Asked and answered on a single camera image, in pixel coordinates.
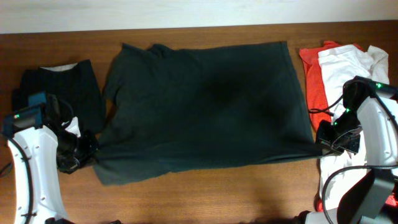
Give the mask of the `dark green t-shirt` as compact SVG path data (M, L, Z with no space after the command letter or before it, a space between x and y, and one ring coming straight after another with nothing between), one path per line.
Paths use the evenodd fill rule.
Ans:
M104 97L116 107L94 166L104 185L322 154L286 42L201 50L124 44Z

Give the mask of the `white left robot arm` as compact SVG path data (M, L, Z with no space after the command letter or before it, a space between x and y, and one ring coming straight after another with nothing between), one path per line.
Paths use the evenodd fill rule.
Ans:
M15 223L69 223L58 174L72 174L95 161L95 135L80 132L77 118L63 127L44 104L7 115L2 135L13 156Z

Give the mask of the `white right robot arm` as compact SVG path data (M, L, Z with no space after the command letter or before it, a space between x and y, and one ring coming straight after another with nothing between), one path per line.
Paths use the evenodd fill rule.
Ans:
M311 212L305 222L397 223L397 208L387 205L397 195L397 88L356 76L343 85L340 98L345 112L334 122L322 121L316 144L328 154L358 152L364 139L367 163L332 173L322 188L322 199L330 182L349 170L366 170L366 175L342 196L334 209Z

